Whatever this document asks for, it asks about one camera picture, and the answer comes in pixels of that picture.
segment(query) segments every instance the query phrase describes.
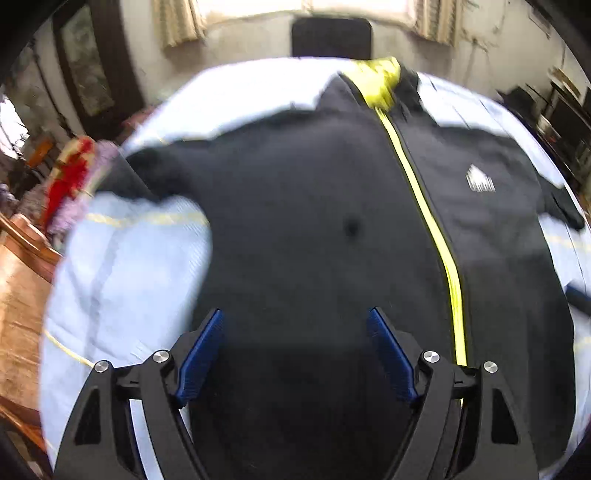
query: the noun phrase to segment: purple fabric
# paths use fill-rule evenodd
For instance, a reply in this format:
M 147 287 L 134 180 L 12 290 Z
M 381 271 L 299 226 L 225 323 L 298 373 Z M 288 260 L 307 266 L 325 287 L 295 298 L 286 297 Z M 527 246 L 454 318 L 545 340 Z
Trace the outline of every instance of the purple fabric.
M 17 205 L 18 200 L 9 192 L 8 186 L 5 183 L 0 184 L 0 212 L 10 218 Z
M 22 213 L 34 226 L 38 226 L 45 208 L 48 188 L 49 182 L 47 180 L 35 185 L 23 195 L 15 213 Z
M 88 170 L 85 188 L 96 172 L 110 165 L 119 149 L 113 142 L 100 140 L 96 143 L 95 160 Z M 84 218 L 88 209 L 89 196 L 80 194 L 75 199 L 65 198 L 60 208 L 47 227 L 47 233 L 57 235 L 68 232 L 78 221 Z

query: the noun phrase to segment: yellow stripe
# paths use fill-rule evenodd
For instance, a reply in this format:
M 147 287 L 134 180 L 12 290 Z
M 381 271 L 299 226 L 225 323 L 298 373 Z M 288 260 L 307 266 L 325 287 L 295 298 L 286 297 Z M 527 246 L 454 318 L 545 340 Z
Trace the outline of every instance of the yellow stripe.
M 577 343 L 574 344 L 573 351 L 577 353 L 579 350 L 591 346 L 591 336 L 587 336 L 579 340 Z
M 46 438 L 44 438 L 45 440 L 45 445 L 47 445 L 51 451 L 53 451 L 54 453 L 57 453 L 56 448 L 51 444 L 51 442 L 49 440 L 47 440 Z
M 78 355 L 77 353 L 74 353 L 72 350 L 70 350 L 68 347 L 62 345 L 52 334 L 50 334 L 46 329 L 43 329 L 43 334 L 49 338 L 49 340 L 51 340 L 51 342 L 58 347 L 60 350 L 62 350 L 64 353 L 70 355 L 74 360 L 80 362 L 81 364 L 85 364 L 89 367 L 93 367 L 94 363 L 92 363 L 90 360 L 84 358 L 83 356 Z
M 400 163 L 402 164 L 404 173 L 406 174 L 414 196 L 417 199 L 418 207 L 423 214 L 423 218 L 425 219 L 427 227 L 431 232 L 435 246 L 437 247 L 437 250 L 439 250 L 439 255 L 441 256 L 441 260 L 445 266 L 447 283 L 449 285 L 449 294 L 452 301 L 452 322 L 454 344 L 456 348 L 456 363 L 458 365 L 466 366 L 466 338 L 464 334 L 462 290 L 460 288 L 460 277 L 457 273 L 456 264 L 446 244 L 445 238 L 443 237 L 443 234 L 441 233 L 441 230 L 439 229 L 439 226 L 433 217 L 431 210 L 429 209 L 427 201 L 423 195 L 423 191 L 421 190 L 418 180 L 414 174 L 413 168 L 411 167 L 408 158 L 404 154 L 404 150 L 402 149 L 402 144 L 400 143 L 400 138 L 398 137 L 396 130 L 390 123 L 390 120 L 388 120 L 388 117 L 381 110 L 376 108 L 375 111 L 378 114 L 379 119 L 384 124 L 384 127 L 390 136 L 390 140 L 392 141 L 392 145 L 394 146 L 394 150 L 398 154 L 398 158 L 400 158 Z
M 445 267 L 450 301 L 452 304 L 452 327 L 456 350 L 456 363 L 458 365 L 467 365 L 464 314 L 462 309 L 462 289 L 460 288 L 460 277 L 457 273 L 456 264 L 446 244 L 445 238 L 429 209 L 413 168 L 404 154 L 398 134 L 392 126 L 392 123 L 390 123 L 390 120 L 388 120 L 388 117 L 383 113 L 383 110 L 389 110 L 394 104 L 394 98 L 392 97 L 391 91 L 400 81 L 400 64 L 393 57 L 389 59 L 371 60 L 369 62 L 355 62 L 352 68 L 345 73 L 357 86 L 368 106 L 375 109 L 378 117 L 384 124 L 384 127 L 390 136 L 390 140 L 392 141 L 392 145 L 394 146 L 394 150 L 398 154 L 400 163 L 404 168 L 404 173 L 408 178 L 414 196 L 417 199 L 421 214 L 425 219 L 427 227 L 433 237 L 433 241 L 435 242 L 435 246 L 439 251 L 439 256 Z
M 113 218 L 100 213 L 87 213 L 86 220 L 94 223 L 104 223 L 115 228 L 127 228 L 140 222 L 152 225 L 184 225 L 186 223 L 209 225 L 207 217 L 199 211 L 189 213 L 147 213 L 136 218 Z
M 585 242 L 576 242 L 576 241 L 572 241 L 569 240 L 567 238 L 563 238 L 561 236 L 555 236 L 555 235 L 544 235 L 546 242 L 549 244 L 557 244 L 557 245 L 561 245 L 563 247 L 566 248 L 580 248 L 583 249 L 587 252 L 591 252 L 591 244 L 587 244 Z

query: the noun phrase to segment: red fabric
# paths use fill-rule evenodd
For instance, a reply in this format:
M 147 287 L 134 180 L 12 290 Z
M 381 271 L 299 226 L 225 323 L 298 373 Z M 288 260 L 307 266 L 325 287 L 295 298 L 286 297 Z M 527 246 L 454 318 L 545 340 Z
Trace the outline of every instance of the red fabric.
M 64 199 L 75 198 L 84 185 L 88 174 L 88 162 L 82 158 L 82 155 L 90 152 L 93 146 L 92 140 L 81 139 L 78 152 L 68 157 L 65 165 L 60 169 L 60 175 L 51 184 L 47 192 L 47 209 L 41 223 L 44 230 L 47 229 Z

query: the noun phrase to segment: yellow zipper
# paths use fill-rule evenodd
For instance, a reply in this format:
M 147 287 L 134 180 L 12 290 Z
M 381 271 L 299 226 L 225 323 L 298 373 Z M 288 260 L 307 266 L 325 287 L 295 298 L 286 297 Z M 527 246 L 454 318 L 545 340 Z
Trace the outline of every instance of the yellow zipper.
M 421 210 L 421 214 L 425 219 L 425 223 L 431 232 L 435 246 L 439 251 L 439 256 L 443 261 L 445 267 L 445 273 L 447 276 L 447 284 L 449 286 L 449 295 L 452 302 L 452 323 L 453 323 L 453 337 L 454 345 L 456 350 L 456 363 L 458 365 L 467 365 L 466 362 L 466 337 L 464 333 L 464 314 L 462 309 L 462 289 L 460 288 L 460 276 L 457 273 L 456 263 L 453 261 L 452 253 L 446 244 L 445 238 L 439 229 L 439 226 L 435 220 L 435 217 L 429 209 L 429 205 L 423 195 L 423 191 L 418 183 L 417 177 L 414 174 L 414 170 L 408 161 L 407 156 L 404 154 L 404 149 L 400 142 L 400 138 L 392 125 L 390 120 L 384 112 L 379 108 L 375 109 L 379 119 L 384 124 L 384 128 L 392 141 L 394 150 L 396 151 L 400 163 L 404 169 L 404 173 L 408 178 L 410 187 L 413 190 L 414 196 L 417 199 L 418 207 Z

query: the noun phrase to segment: blue gripper pad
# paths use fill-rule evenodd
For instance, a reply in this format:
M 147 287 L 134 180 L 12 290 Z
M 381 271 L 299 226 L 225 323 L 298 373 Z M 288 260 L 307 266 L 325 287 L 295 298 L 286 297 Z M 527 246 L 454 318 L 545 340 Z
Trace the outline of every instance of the blue gripper pad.
M 223 314 L 221 310 L 217 310 L 178 370 L 178 388 L 175 396 L 181 405 L 186 405 L 189 400 L 199 395 L 222 342 Z
M 412 402 L 419 395 L 414 386 L 414 370 L 402 348 L 392 335 L 377 309 L 369 312 L 367 320 L 368 335 L 378 358 L 392 382 L 399 400 Z
M 585 293 L 584 285 L 581 286 L 571 282 L 566 285 L 564 294 L 570 305 L 585 315 L 591 316 L 591 297 Z

